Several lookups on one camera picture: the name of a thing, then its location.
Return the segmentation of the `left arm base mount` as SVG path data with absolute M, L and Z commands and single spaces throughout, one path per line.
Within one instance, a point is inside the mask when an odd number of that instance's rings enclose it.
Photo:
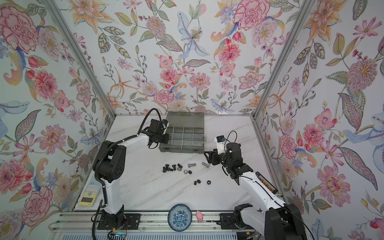
M 117 214 L 109 214 L 105 210 L 101 211 L 100 222 L 97 230 L 138 230 L 140 224 L 140 214 L 127 214 L 119 211 Z

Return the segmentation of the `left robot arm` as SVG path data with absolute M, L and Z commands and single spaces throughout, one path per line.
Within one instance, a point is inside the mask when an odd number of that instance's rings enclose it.
M 104 202 L 101 209 L 111 215 L 124 211 L 120 193 L 120 177 L 125 171 L 126 155 L 143 147 L 155 144 L 166 144 L 169 134 L 166 133 L 169 123 L 167 120 L 151 120 L 149 127 L 137 134 L 122 140 L 104 141 L 97 153 L 93 165 L 95 179 L 102 185 Z

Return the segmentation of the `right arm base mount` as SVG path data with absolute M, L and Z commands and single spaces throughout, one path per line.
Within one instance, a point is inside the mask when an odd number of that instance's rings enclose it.
M 221 213 L 219 225 L 222 230 L 255 230 L 264 232 L 265 212 L 262 208 L 246 203 L 236 206 L 231 213 Z

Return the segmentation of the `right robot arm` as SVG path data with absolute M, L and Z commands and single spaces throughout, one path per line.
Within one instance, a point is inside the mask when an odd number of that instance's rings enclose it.
M 251 227 L 266 240 L 306 240 L 307 226 L 300 210 L 276 195 L 276 189 L 264 176 L 243 161 L 241 145 L 220 142 L 212 151 L 205 151 L 207 162 L 221 165 L 225 174 L 243 188 L 255 205 L 236 206 L 233 215 L 238 228 Z

